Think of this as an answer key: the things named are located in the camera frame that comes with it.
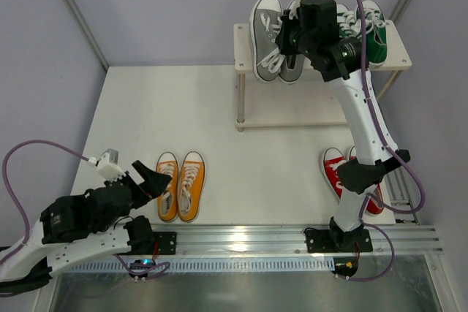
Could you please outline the orange sneaker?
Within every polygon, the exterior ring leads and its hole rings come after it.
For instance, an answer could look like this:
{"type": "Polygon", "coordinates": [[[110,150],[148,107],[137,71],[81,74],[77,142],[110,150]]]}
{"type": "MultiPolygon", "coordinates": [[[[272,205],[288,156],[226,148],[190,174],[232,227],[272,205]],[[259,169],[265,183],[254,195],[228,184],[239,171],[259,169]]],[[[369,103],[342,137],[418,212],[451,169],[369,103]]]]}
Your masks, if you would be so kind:
{"type": "Polygon", "coordinates": [[[194,221],[199,213],[205,183],[205,162],[196,151],[189,152],[181,167],[178,190],[178,215],[184,222],[194,221]]]}
{"type": "Polygon", "coordinates": [[[163,153],[156,163],[156,171],[171,177],[171,181],[168,183],[165,191],[157,199],[159,218],[163,222],[171,222],[178,215],[177,195],[179,166],[175,155],[171,152],[163,153]]]}

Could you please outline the grey sneaker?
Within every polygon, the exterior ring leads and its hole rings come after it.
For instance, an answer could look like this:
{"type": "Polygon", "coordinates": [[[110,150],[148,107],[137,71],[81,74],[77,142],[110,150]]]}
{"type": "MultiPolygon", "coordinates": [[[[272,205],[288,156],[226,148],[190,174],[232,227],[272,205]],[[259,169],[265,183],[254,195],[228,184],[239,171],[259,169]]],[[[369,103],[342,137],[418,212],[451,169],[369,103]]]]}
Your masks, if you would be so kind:
{"type": "Polygon", "coordinates": [[[284,56],[276,44],[282,29],[280,0],[257,0],[249,16],[254,76],[263,83],[279,75],[284,56]]]}
{"type": "Polygon", "coordinates": [[[282,60],[279,79],[286,84],[293,84],[299,80],[303,72],[305,61],[305,56],[299,53],[291,55],[286,55],[283,53],[284,46],[289,44],[289,35],[291,33],[290,29],[297,26],[298,24],[298,18],[293,14],[294,4],[295,0],[291,0],[287,9],[280,17],[282,27],[279,35],[280,41],[277,41],[279,43],[279,51],[282,60]]]}

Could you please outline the green sneaker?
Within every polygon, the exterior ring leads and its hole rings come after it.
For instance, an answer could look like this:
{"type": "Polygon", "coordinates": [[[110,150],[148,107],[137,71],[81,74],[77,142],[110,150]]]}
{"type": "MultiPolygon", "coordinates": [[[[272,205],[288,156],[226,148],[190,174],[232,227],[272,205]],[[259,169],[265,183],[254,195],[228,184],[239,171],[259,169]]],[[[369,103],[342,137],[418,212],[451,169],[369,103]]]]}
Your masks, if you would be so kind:
{"type": "Polygon", "coordinates": [[[361,36],[361,21],[366,26],[366,56],[372,67],[382,66],[387,58],[387,30],[383,11],[372,0],[363,0],[363,14],[359,8],[355,10],[358,35],[361,36]]]}
{"type": "Polygon", "coordinates": [[[361,38],[361,25],[353,11],[343,4],[336,5],[336,20],[341,39],[350,37],[361,38]]]}

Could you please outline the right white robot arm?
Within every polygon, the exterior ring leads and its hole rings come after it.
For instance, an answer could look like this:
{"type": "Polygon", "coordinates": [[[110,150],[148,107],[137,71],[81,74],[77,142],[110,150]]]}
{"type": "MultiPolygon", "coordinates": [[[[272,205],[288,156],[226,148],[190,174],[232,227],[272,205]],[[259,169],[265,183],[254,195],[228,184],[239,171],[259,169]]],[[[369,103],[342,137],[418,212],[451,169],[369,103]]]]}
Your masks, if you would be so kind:
{"type": "Polygon", "coordinates": [[[343,186],[328,234],[334,247],[351,251],[363,232],[361,216],[385,175],[410,160],[388,134],[371,90],[365,39],[339,36],[334,0],[300,0],[282,16],[276,40],[283,54],[301,54],[320,72],[337,98],[350,128],[357,156],[338,166],[343,186]]]}

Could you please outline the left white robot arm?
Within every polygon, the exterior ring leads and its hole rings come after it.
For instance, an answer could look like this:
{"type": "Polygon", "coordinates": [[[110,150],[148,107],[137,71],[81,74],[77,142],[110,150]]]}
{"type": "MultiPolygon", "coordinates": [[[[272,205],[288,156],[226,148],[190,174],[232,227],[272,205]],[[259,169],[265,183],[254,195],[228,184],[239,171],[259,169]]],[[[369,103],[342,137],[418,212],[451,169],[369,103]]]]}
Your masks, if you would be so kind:
{"type": "Polygon", "coordinates": [[[20,249],[1,252],[1,295],[40,289],[58,274],[93,258],[149,251],[154,233],[146,217],[119,227],[115,223],[162,195],[172,178],[140,161],[132,166],[142,183],[117,164],[101,160],[97,172],[105,180],[102,187],[59,197],[42,211],[28,240],[20,241],[20,249]]]}

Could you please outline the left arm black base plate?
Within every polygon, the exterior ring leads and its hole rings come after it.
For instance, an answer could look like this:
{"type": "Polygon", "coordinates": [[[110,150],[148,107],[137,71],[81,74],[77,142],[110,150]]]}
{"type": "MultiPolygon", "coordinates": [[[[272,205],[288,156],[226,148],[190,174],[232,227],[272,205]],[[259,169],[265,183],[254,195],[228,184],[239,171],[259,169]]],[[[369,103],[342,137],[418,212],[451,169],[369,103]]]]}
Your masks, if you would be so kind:
{"type": "Polygon", "coordinates": [[[172,256],[176,254],[177,232],[153,232],[154,250],[153,256],[172,256]]]}

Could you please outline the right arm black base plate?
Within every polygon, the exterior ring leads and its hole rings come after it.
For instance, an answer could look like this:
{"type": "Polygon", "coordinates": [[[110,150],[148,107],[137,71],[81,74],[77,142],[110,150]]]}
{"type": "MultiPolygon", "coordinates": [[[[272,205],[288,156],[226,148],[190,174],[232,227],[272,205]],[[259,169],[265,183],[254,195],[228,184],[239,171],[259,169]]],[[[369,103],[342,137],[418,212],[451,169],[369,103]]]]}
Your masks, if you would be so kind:
{"type": "Polygon", "coordinates": [[[307,251],[310,254],[372,252],[373,245],[367,229],[357,228],[352,232],[335,229],[305,228],[307,251]]]}

